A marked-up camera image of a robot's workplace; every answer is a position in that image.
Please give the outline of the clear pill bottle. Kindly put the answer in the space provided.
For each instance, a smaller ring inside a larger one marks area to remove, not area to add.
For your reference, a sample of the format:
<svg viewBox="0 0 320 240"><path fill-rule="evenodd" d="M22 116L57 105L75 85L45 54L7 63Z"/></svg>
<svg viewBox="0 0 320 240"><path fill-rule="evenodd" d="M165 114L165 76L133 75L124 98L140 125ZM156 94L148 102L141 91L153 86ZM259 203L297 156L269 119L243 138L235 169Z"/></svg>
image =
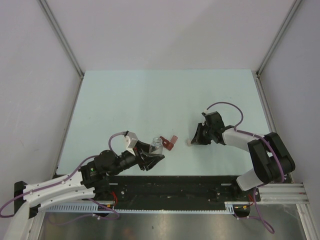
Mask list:
<svg viewBox="0 0 320 240"><path fill-rule="evenodd" d="M150 154L162 154L163 153L163 140L160 137L153 138L151 144L149 145Z"/></svg>

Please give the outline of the white bottle cap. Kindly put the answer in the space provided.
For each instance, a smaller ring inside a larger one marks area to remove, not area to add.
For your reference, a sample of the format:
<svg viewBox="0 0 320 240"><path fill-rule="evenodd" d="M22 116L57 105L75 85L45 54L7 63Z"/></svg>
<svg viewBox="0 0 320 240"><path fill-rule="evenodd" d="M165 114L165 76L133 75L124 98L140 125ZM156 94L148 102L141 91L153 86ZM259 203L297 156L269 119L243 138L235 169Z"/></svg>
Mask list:
<svg viewBox="0 0 320 240"><path fill-rule="evenodd" d="M186 140L186 144L187 144L188 146L191 146L191 145L192 145L191 140L190 140L190 139L187 139L187 140Z"/></svg>

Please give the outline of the red pill organizer box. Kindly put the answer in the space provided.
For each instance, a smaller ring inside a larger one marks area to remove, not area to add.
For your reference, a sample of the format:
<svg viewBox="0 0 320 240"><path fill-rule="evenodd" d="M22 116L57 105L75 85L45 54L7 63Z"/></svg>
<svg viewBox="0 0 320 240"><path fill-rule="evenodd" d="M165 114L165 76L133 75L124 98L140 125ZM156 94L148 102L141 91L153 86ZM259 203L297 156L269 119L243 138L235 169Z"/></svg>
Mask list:
<svg viewBox="0 0 320 240"><path fill-rule="evenodd" d="M165 149L167 149L168 151L171 151L174 146L175 143L178 140L178 137L176 135L173 135L172 138L170 140L164 138L163 136L160 136L160 139L162 140L162 145Z"/></svg>

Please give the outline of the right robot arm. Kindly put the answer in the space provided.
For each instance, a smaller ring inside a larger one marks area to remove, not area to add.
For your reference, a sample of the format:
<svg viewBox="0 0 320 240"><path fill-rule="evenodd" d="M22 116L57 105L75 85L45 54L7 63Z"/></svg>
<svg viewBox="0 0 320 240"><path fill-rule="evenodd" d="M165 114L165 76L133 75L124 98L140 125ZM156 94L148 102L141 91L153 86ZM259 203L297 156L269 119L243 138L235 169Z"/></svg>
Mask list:
<svg viewBox="0 0 320 240"><path fill-rule="evenodd" d="M217 112L203 112L204 122L197 125L189 145L210 145L212 142L232 146L249 153L253 168L238 176L230 188L231 196L242 201L249 190L271 182L282 183L285 175L296 169L296 164L281 137L276 132L263 136L226 126Z"/></svg>

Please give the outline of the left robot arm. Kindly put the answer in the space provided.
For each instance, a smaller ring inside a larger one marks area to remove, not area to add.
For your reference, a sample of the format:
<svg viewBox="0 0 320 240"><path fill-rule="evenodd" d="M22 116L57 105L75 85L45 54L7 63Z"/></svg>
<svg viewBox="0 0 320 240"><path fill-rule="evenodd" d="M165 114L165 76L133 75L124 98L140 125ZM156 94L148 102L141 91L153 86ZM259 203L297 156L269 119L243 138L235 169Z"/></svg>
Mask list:
<svg viewBox="0 0 320 240"><path fill-rule="evenodd" d="M51 206L97 197L105 200L112 192L109 177L137 165L142 171L151 170L165 158L163 154L149 153L149 144L138 141L130 150L120 155L104 150L90 156L71 173L37 183L19 181L14 184L14 213L27 207L28 218L35 217L40 210Z"/></svg>

